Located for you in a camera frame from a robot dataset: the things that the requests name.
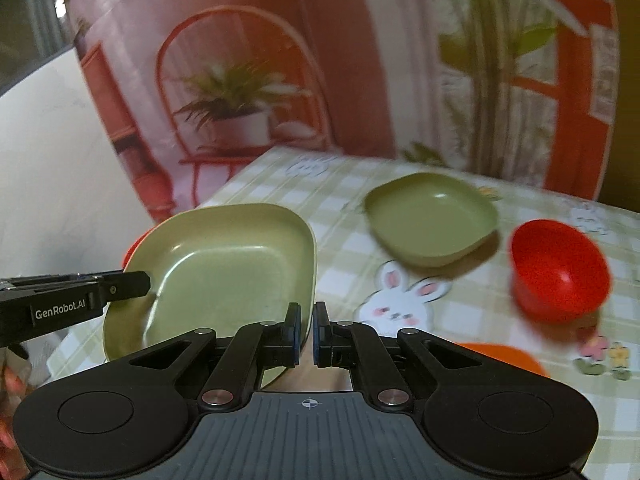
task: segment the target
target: human hand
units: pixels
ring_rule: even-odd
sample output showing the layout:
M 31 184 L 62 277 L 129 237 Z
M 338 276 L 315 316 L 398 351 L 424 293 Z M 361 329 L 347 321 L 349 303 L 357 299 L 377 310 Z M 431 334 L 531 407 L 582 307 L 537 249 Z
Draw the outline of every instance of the human hand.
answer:
M 0 476 L 3 480 L 21 480 L 29 470 L 15 443 L 12 423 L 19 401 L 27 394 L 27 386 L 5 366 L 4 387 L 6 395 L 0 405 Z

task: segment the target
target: crosshair symbol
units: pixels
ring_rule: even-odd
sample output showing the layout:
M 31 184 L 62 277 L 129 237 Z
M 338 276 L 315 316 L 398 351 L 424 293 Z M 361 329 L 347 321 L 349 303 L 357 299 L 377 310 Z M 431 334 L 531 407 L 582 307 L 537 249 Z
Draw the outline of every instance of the crosshair symbol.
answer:
M 305 408 L 310 410 L 311 408 L 315 408 L 318 404 L 322 404 L 322 402 L 318 402 L 317 400 L 309 397 L 308 399 L 299 402 L 299 404 L 302 404 Z

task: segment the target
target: gray curtain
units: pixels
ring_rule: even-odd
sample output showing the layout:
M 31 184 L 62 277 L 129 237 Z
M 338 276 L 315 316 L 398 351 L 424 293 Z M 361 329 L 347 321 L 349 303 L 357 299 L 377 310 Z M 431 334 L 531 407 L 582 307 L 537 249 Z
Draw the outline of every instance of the gray curtain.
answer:
M 62 24 L 56 16 L 56 0 L 26 1 L 40 57 L 51 57 L 68 45 Z

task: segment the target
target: green plate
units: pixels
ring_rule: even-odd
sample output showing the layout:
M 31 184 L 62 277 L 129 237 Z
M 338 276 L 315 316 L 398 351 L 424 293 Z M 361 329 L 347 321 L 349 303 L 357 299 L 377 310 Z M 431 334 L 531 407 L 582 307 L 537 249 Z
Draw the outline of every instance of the green plate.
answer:
M 181 213 L 143 239 L 126 270 L 145 270 L 151 290 L 111 303 L 104 319 L 110 360 L 196 328 L 227 337 L 249 323 L 281 321 L 291 301 L 302 306 L 308 334 L 316 242 L 289 209 L 240 204 Z M 283 371 L 268 370 L 262 384 Z
M 475 187 L 436 173 L 415 173 L 364 199 L 373 234 L 399 260 L 441 267 L 479 247 L 498 226 L 498 211 Z

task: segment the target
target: bunny face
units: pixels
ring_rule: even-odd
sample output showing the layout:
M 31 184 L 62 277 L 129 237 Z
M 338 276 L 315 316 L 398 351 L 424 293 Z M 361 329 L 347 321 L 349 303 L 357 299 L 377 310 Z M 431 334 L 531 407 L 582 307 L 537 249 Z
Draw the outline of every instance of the bunny face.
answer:
M 451 284 L 427 278 L 408 288 L 406 271 L 397 262 L 380 267 L 376 284 L 379 291 L 369 296 L 356 312 L 355 319 L 376 329 L 381 336 L 396 337 L 402 328 L 430 332 L 433 314 L 426 303 L 446 294 Z

